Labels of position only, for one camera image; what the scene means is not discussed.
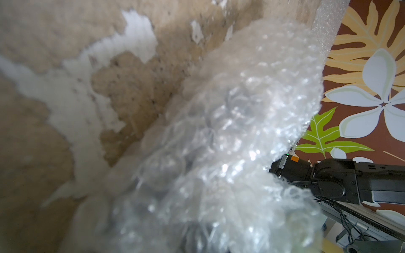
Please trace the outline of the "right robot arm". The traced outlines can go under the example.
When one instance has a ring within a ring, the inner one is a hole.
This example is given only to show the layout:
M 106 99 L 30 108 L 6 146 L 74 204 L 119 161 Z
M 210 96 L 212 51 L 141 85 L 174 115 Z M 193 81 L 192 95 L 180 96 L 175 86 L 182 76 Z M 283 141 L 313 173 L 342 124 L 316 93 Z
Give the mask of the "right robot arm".
M 272 163 L 270 173 L 313 196 L 359 205 L 405 203 L 405 168 L 352 159 L 325 159 L 312 165 L 292 155 Z

